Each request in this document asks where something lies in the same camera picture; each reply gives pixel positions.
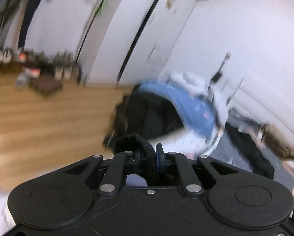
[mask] small screw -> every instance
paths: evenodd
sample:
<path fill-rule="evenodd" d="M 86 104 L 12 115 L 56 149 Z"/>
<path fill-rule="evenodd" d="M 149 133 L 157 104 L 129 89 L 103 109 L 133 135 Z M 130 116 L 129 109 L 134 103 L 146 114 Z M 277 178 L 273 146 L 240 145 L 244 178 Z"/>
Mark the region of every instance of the small screw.
<path fill-rule="evenodd" d="M 190 193 L 197 193 L 201 190 L 202 188 L 197 185 L 197 184 L 189 184 L 187 187 L 186 187 L 186 190 Z"/>
<path fill-rule="evenodd" d="M 115 190 L 115 186 L 113 184 L 103 184 L 100 186 L 100 190 L 106 193 L 110 193 Z"/>
<path fill-rule="evenodd" d="M 147 194 L 149 194 L 149 195 L 154 195 L 156 192 L 154 191 L 154 190 L 148 190 L 147 191 Z"/>

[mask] blue garment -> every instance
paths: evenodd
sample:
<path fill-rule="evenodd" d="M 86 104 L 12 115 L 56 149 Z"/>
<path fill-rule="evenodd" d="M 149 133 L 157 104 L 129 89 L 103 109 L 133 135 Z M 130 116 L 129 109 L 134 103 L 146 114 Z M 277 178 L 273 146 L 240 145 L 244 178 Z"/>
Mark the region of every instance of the blue garment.
<path fill-rule="evenodd" d="M 215 113 L 212 107 L 199 97 L 191 97 L 186 90 L 176 84 L 143 82 L 138 91 L 151 92 L 168 99 L 174 105 L 186 129 L 211 138 L 215 126 Z"/>

